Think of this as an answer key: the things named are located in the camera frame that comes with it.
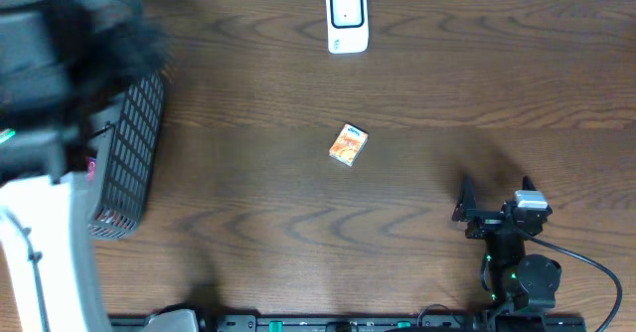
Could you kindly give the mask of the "small orange tissue pack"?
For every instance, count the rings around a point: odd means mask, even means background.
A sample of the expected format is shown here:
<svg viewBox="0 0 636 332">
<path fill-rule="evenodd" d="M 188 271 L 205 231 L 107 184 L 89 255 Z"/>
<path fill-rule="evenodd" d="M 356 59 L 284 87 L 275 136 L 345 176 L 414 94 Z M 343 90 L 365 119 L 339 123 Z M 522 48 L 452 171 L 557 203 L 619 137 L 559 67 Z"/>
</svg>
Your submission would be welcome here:
<svg viewBox="0 0 636 332">
<path fill-rule="evenodd" d="M 352 167 L 368 139 L 366 131 L 346 123 L 330 147 L 329 156 Z"/>
</svg>

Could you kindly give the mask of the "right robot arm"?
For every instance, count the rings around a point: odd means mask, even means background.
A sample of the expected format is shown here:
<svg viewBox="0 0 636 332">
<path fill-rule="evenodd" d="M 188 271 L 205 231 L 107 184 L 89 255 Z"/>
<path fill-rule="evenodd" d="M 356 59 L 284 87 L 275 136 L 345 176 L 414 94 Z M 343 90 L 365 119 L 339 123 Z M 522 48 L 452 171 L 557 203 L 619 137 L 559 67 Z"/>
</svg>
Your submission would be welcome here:
<svg viewBox="0 0 636 332">
<path fill-rule="evenodd" d="M 498 210 L 477 206 L 472 181 L 463 179 L 452 220 L 467 224 L 465 237 L 482 240 L 481 282 L 493 305 L 475 322 L 485 331 L 546 331 L 546 312 L 556 306 L 561 267 L 541 254 L 528 254 L 525 242 L 543 231 L 552 208 L 532 180 Z"/>
</svg>

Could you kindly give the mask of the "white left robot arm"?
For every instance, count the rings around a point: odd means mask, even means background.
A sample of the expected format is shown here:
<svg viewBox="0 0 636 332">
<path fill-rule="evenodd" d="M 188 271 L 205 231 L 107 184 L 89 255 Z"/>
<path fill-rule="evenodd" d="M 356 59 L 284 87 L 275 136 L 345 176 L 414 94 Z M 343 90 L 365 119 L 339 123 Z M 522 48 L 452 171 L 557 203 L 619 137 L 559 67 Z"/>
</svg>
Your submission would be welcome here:
<svg viewBox="0 0 636 332">
<path fill-rule="evenodd" d="M 26 331 L 194 329 L 115 320 L 93 239 L 139 227 L 165 106 L 160 31 L 135 9 L 1 11 L 1 247 Z"/>
</svg>

